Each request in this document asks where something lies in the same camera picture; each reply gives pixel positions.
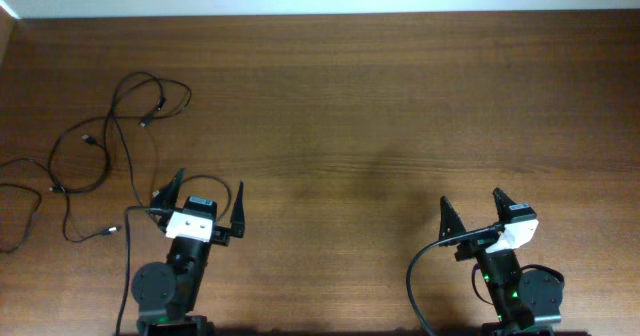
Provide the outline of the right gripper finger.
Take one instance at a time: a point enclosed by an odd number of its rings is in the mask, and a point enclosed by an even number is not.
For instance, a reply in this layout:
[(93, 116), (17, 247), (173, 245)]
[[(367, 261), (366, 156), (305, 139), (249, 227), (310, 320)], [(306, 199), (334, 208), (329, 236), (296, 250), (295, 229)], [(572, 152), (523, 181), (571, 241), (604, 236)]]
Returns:
[(513, 201), (500, 188), (495, 188), (492, 191), (492, 195), (494, 197), (499, 220), (510, 221), (512, 219), (510, 206), (513, 204)]
[(466, 234), (462, 220), (446, 196), (440, 198), (440, 241), (460, 241)]

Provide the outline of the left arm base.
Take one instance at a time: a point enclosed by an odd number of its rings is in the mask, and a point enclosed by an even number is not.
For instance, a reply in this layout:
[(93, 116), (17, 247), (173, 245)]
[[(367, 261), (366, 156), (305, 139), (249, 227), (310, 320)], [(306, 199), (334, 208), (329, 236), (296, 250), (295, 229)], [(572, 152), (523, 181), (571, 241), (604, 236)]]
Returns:
[(215, 336), (215, 325), (205, 316), (186, 316), (183, 320), (152, 323), (138, 320), (141, 336)]

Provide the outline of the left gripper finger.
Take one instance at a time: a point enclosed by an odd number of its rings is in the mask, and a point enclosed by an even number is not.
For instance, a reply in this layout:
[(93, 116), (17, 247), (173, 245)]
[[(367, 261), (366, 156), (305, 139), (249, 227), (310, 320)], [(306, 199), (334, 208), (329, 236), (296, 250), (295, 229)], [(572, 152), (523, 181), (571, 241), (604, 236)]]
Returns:
[(185, 169), (181, 168), (171, 181), (152, 194), (151, 208), (173, 209), (176, 205), (179, 190), (184, 179)]
[(231, 228), (232, 229), (244, 229), (245, 228), (245, 213), (243, 204), (244, 183), (240, 182), (236, 199), (233, 205), (231, 213)]

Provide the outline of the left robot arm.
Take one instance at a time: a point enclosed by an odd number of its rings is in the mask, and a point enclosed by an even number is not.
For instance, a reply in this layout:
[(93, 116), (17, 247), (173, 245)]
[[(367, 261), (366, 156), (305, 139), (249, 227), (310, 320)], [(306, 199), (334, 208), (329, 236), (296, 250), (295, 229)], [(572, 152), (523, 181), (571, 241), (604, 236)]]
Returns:
[(214, 245), (227, 247), (243, 238), (244, 185), (225, 210), (231, 213), (228, 227), (219, 224), (222, 214), (213, 200), (190, 196), (177, 206), (180, 188), (191, 179), (180, 169), (168, 184), (152, 194), (145, 211), (158, 218), (158, 228), (172, 240), (164, 262), (142, 266), (126, 276), (126, 294), (138, 304), (140, 335), (213, 335), (215, 325), (207, 317), (193, 315), (199, 289)]

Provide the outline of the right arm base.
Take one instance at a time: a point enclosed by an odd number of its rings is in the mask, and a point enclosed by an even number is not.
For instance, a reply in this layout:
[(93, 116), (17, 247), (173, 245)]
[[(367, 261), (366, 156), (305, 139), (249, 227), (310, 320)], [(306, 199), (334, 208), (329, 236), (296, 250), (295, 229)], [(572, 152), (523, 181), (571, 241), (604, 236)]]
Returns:
[(484, 323), (480, 327), (481, 336), (543, 336), (554, 335), (554, 328), (562, 322), (561, 316), (536, 317), (531, 326), (521, 327), (515, 321), (502, 315), (497, 322)]

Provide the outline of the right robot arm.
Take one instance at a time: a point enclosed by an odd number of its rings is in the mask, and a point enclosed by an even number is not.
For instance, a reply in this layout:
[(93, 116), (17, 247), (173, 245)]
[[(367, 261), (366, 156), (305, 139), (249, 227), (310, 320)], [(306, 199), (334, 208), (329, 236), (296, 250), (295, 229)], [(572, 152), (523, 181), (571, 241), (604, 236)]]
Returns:
[(499, 319), (499, 332), (551, 328), (561, 322), (564, 276), (546, 266), (522, 265), (516, 255), (532, 240), (539, 225), (537, 213), (499, 188), (492, 195), (498, 221), (473, 231), (466, 230), (448, 198), (441, 197), (440, 245), (454, 246), (458, 262), (476, 262)]

